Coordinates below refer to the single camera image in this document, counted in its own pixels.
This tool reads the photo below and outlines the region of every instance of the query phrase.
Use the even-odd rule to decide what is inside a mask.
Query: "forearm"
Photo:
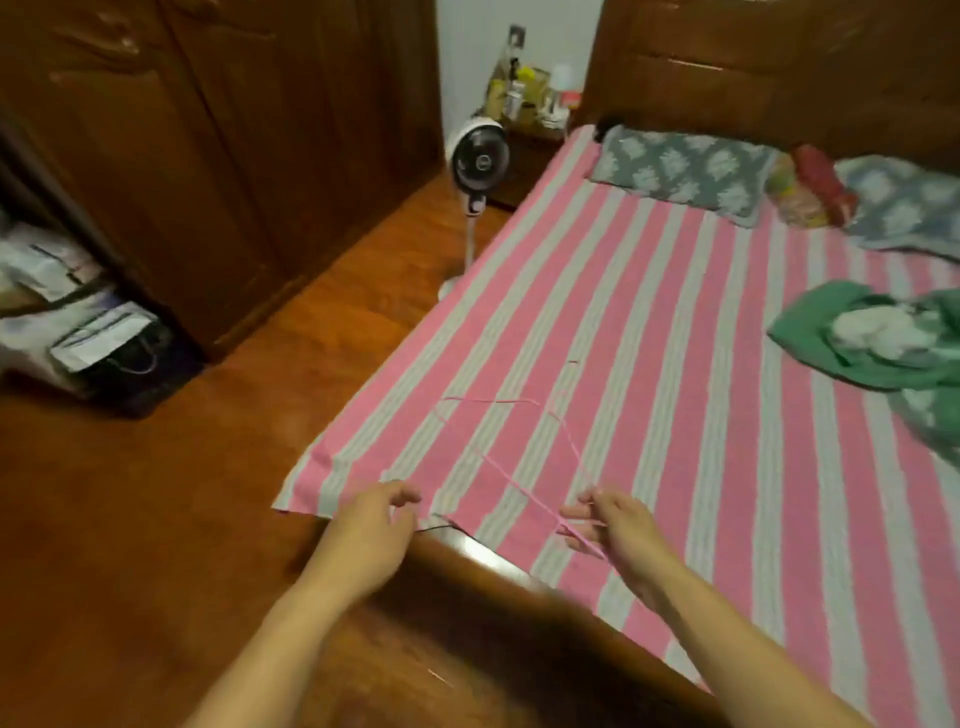
[[[184,728],[293,725],[324,637],[347,607],[330,588],[295,585],[270,610]]]
[[[660,615],[735,728],[869,725],[693,571],[672,570],[660,588]]]

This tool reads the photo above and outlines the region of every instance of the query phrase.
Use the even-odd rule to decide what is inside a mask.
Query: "white wall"
[[[565,61],[582,88],[603,0],[437,0],[444,133],[483,106],[511,23],[525,26],[521,59],[550,70]]]

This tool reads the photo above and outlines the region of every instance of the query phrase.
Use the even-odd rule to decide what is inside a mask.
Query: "wooden wardrobe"
[[[228,352],[442,162],[433,0],[0,0],[0,109]]]

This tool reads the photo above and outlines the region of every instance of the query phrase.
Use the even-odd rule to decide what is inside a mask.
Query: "hand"
[[[399,569],[417,530],[411,503],[419,502],[420,491],[399,480],[357,494],[326,527],[300,579],[335,590],[345,606],[372,594]]]
[[[630,591],[659,614],[663,580],[685,572],[686,566],[663,538],[653,514],[636,498],[617,491],[590,488],[577,500],[574,505],[563,506],[560,515],[583,521],[577,524],[577,531],[603,548]],[[577,539],[566,535],[567,529],[559,532],[570,548],[590,553]]]

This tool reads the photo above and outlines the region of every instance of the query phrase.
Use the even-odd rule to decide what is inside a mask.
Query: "string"
[[[593,484],[592,479],[584,470],[583,456],[580,454],[580,449],[577,448],[576,443],[573,442],[573,436],[570,434],[570,430],[566,426],[566,422],[564,421],[564,418],[560,417],[559,415],[557,415],[556,413],[554,413],[553,411],[545,407],[543,404],[541,404],[537,400],[528,400],[526,398],[520,398],[516,400],[496,400],[496,399],[487,399],[487,398],[481,398],[481,397],[443,397],[440,399],[440,401],[473,402],[477,404],[487,404],[487,405],[489,404],[533,404],[534,406],[539,407],[541,410],[543,410],[544,414],[552,417],[560,425],[561,432],[564,434],[566,441],[570,444],[570,448],[573,450],[573,456],[577,462],[577,473],[580,473],[584,478],[586,478],[587,483]],[[438,412],[436,407],[434,407],[432,412],[434,415],[437,416],[438,419],[440,419],[442,423],[444,423],[444,425],[450,424],[450,420],[444,417],[440,412]],[[451,427],[450,430],[455,432],[455,429],[453,427]],[[510,485],[514,486],[514,488],[516,488],[521,493],[523,493],[527,497],[527,499],[530,500],[530,502],[538,506],[544,513],[550,516],[550,518],[552,518],[554,522],[556,522],[557,526],[562,527],[570,536],[572,536],[574,539],[580,542],[592,554],[603,559],[604,561],[607,561],[607,554],[603,552],[603,549],[601,549],[593,541],[590,541],[585,536],[583,536],[579,531],[577,531],[577,529],[573,526],[573,524],[570,523],[567,519],[563,518],[560,514],[554,512],[554,510],[550,506],[548,506],[546,503],[544,503],[542,500],[540,500],[532,490],[527,490],[526,488],[521,486],[519,483],[517,483],[510,476],[510,474],[507,473],[503,468],[501,468],[494,460],[488,457],[485,453],[481,452],[479,448],[475,447],[468,437],[465,437],[460,433],[456,433],[456,434],[467,445],[470,451],[473,452],[473,454],[479,456],[485,463],[487,463],[494,470],[496,470],[498,473],[503,475],[503,477],[506,478],[507,482]]]

